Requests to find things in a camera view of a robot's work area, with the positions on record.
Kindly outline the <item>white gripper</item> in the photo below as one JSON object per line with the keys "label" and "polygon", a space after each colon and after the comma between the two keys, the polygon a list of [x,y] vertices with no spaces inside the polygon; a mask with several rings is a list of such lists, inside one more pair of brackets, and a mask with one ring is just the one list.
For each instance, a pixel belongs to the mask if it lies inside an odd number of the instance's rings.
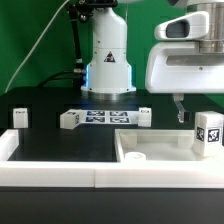
{"label": "white gripper", "polygon": [[174,94],[178,120],[187,123],[190,113],[183,106],[183,94],[224,93],[224,56],[154,49],[149,54],[146,88],[151,93]]}

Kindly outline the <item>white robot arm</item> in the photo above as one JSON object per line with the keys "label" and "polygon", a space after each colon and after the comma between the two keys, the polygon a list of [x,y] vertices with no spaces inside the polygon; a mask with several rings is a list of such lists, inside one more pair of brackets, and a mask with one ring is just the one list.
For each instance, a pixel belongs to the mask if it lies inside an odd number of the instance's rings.
{"label": "white robot arm", "polygon": [[[93,56],[81,92],[101,100],[133,93],[131,66],[126,59],[127,24],[114,13],[119,3],[138,0],[78,0],[82,21],[93,19]],[[159,41],[150,51],[145,87],[169,93],[179,110],[188,93],[224,93],[224,0],[167,0],[186,14],[155,28]]]}

